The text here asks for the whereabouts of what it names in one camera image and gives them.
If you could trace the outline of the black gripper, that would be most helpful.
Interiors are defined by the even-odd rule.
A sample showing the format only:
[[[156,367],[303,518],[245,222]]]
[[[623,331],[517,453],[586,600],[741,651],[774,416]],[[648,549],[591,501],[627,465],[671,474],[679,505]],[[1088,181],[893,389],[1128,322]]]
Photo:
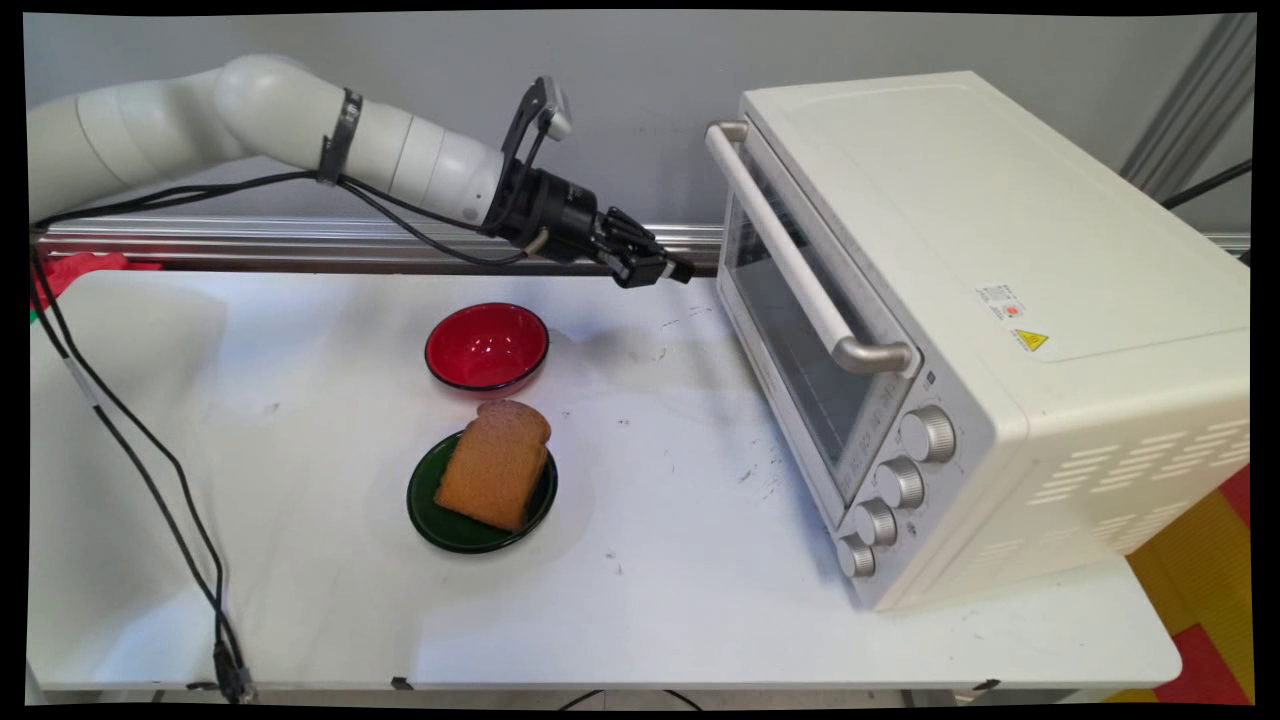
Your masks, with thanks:
[[[548,170],[529,169],[520,160],[504,172],[488,213],[488,234],[561,265],[590,261],[603,266],[596,232],[602,220],[602,258],[623,290],[673,281],[686,284],[696,266],[663,252],[657,237],[618,208],[603,214],[594,192]]]

